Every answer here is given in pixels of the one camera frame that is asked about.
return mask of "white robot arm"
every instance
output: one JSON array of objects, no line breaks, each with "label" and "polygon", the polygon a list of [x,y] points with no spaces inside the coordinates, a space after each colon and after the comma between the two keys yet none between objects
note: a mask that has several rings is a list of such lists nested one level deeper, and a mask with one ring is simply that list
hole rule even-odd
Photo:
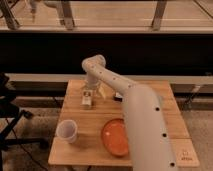
[{"label": "white robot arm", "polygon": [[178,171],[157,94],[105,69],[102,55],[87,58],[86,87],[94,89],[102,80],[123,95],[122,109],[134,171]]}]

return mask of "paper cup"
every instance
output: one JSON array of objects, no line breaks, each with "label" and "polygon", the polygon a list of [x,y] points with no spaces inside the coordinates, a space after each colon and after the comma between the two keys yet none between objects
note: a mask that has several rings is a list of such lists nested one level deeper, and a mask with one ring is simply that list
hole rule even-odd
[{"label": "paper cup", "polygon": [[73,120],[64,120],[60,122],[56,129],[56,135],[69,142],[73,143],[77,138],[77,124]]}]

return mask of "table surface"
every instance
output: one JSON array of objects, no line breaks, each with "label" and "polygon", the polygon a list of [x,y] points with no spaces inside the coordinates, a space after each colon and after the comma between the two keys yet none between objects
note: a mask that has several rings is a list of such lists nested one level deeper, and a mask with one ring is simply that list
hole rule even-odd
[{"label": "table surface", "polygon": [[[167,81],[140,81],[163,97],[163,114],[179,167],[199,166],[190,135]],[[121,102],[114,101],[114,90],[102,83],[106,99],[94,97],[94,106],[85,110],[81,105],[84,80],[70,80],[59,122],[73,119],[78,125],[78,138],[73,144],[54,137],[49,155],[50,165],[131,166],[131,159],[115,157],[104,147],[101,130],[106,122],[122,118]]]}]

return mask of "orange plate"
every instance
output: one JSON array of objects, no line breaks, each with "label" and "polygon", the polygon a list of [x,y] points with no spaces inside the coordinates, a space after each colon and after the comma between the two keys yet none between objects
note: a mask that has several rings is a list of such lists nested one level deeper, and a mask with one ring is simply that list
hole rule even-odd
[{"label": "orange plate", "polygon": [[129,153],[123,119],[113,119],[107,122],[101,132],[105,148],[115,156],[125,156]]}]

